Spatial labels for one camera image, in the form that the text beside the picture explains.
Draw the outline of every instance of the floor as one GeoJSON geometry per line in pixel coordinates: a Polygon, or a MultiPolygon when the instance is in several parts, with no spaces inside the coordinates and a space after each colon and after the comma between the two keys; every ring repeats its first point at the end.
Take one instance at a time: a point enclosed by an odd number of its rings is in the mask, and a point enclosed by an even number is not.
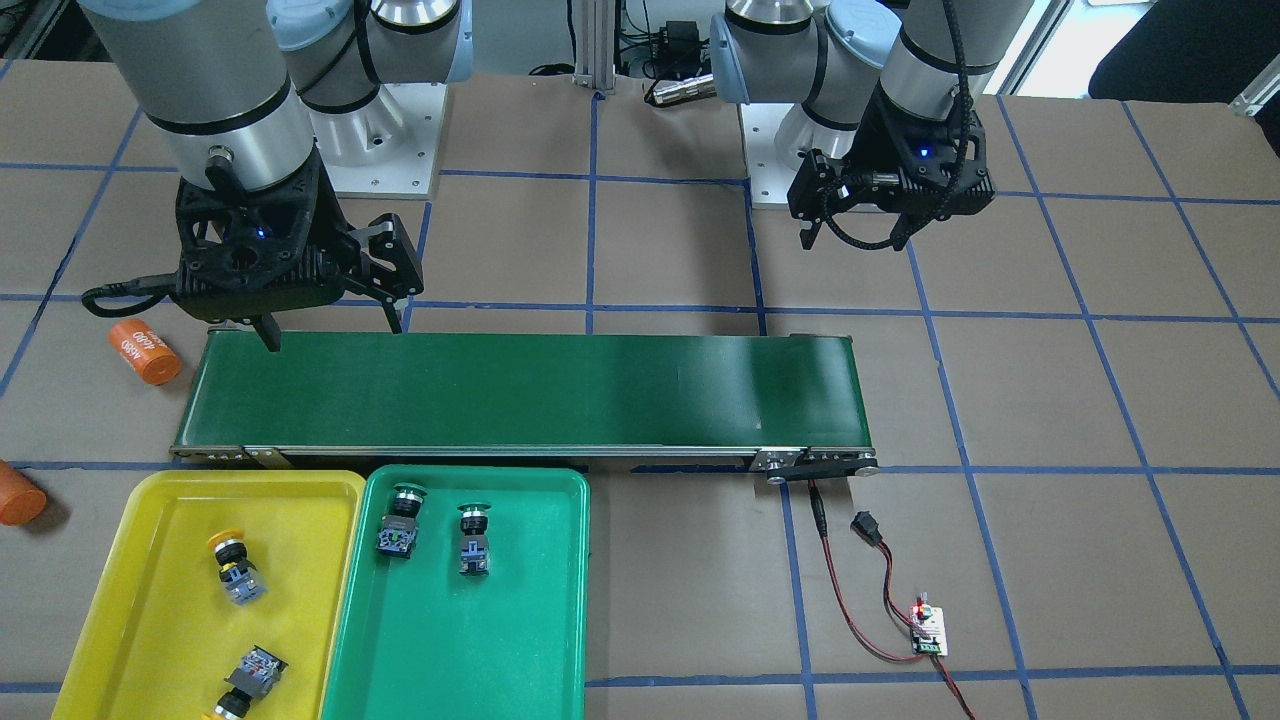
{"type": "MultiPolygon", "coordinates": [[[[884,473],[824,484],[836,564],[855,618],[905,644],[882,559],[844,530],[874,511],[980,717],[1280,716],[1260,612],[1280,592],[1280,160],[1222,106],[979,113],[1001,197],[901,254],[803,251],[748,209],[733,108],[652,110],[625,79],[600,100],[476,77],[433,204],[344,205],[419,236],[412,332],[851,336],[884,473]]],[[[188,365],[151,388],[76,302],[175,265],[169,164],[110,65],[0,65],[0,456],[52,500],[0,529],[6,720],[49,716],[124,501],[172,466],[204,325],[145,315],[188,365]]],[[[282,316],[381,323],[356,300],[282,316]]],[[[799,491],[676,470],[589,466],[589,717],[960,717],[927,667],[854,643],[799,491]]]]}

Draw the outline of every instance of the green conveyor belt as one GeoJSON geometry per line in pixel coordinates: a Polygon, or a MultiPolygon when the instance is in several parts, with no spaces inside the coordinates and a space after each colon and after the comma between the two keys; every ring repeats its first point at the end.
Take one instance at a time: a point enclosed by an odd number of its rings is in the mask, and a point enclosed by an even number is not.
{"type": "Polygon", "coordinates": [[[849,338],[215,331],[174,452],[870,448],[849,338]]]}

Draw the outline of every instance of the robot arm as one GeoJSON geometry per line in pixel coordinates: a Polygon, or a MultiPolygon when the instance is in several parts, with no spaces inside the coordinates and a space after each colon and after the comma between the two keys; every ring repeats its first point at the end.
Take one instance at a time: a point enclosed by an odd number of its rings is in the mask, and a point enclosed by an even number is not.
{"type": "Polygon", "coordinates": [[[929,222],[991,202],[973,94],[1030,5],[914,0],[899,22],[874,0],[833,0],[818,12],[809,0],[726,3],[712,29],[719,95],[799,102],[792,115],[808,126],[786,141],[800,155],[787,205],[809,223],[806,250],[823,225],[855,247],[902,250],[929,222]],[[863,242],[836,223],[860,204],[899,214],[887,240],[863,242]]]}
{"type": "Polygon", "coordinates": [[[401,332],[397,304],[422,288],[411,238],[394,214],[361,229],[347,223],[314,126],[328,131],[329,155],[389,150],[403,126],[388,115],[381,82],[465,78],[470,0],[271,0],[269,12],[262,0],[81,6],[182,173],[177,272],[90,290],[84,306],[123,316],[168,296],[201,320],[252,325],[274,351],[271,313],[349,291],[379,300],[401,332]],[[301,94],[291,74],[302,78],[301,94]],[[146,300],[99,304],[128,296],[146,300]]]}

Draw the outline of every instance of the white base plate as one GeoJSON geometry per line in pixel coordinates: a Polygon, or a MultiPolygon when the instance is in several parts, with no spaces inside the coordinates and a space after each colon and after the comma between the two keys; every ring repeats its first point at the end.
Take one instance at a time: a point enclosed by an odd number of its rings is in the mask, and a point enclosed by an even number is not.
{"type": "MultiPolygon", "coordinates": [[[[756,210],[786,210],[787,190],[796,172],[773,147],[782,119],[791,110],[788,102],[751,102],[739,105],[742,118],[742,149],[746,151],[746,172],[751,177],[751,208],[756,210]]],[[[858,205],[851,213],[881,213],[874,205],[858,205]]]]}
{"type": "Polygon", "coordinates": [[[325,161],[338,197],[429,200],[435,187],[436,155],[444,129],[448,86],[444,83],[388,85],[387,90],[410,118],[413,136],[390,160],[343,167],[325,161]]]}

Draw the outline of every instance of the orange can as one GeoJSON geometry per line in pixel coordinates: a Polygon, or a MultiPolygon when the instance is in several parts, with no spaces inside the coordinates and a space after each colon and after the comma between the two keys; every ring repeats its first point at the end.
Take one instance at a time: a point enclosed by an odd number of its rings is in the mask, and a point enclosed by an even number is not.
{"type": "Polygon", "coordinates": [[[106,337],[111,347],[133,365],[133,372],[150,384],[164,384],[182,372],[182,360],[150,325],[137,318],[120,320],[106,337]]]}
{"type": "Polygon", "coordinates": [[[45,509],[45,493],[0,460],[0,525],[20,525],[45,509]]]}

